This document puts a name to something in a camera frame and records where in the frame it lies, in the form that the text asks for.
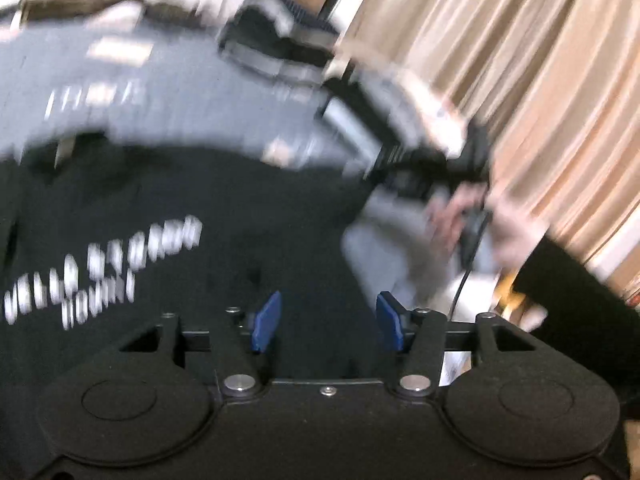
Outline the black sleeved right forearm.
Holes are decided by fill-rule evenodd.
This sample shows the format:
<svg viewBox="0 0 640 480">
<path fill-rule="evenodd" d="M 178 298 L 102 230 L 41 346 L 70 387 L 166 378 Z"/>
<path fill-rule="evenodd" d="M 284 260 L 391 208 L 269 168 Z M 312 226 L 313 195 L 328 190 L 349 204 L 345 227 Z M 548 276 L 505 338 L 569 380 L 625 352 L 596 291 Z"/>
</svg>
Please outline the black sleeved right forearm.
<svg viewBox="0 0 640 480">
<path fill-rule="evenodd" d="M 518 271 L 514 292 L 547 310 L 536 338 L 604 379 L 624 403 L 639 397 L 639 315 L 551 238 Z"/>
</svg>

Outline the person's right hand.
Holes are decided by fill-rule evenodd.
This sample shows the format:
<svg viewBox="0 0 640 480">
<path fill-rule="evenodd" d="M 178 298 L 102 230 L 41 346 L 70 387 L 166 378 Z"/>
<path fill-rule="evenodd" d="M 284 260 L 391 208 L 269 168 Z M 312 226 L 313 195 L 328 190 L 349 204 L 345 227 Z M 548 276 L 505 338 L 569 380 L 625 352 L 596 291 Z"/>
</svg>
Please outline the person's right hand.
<svg viewBox="0 0 640 480">
<path fill-rule="evenodd" d="M 436 246 L 448 256 L 460 242 L 469 212 L 485 205 L 491 211 L 489 231 L 494 244 L 494 260 L 499 270 L 518 270 L 547 232 L 544 222 L 486 184 L 462 183 L 446 200 L 433 197 L 426 206 L 427 224 Z"/>
</svg>

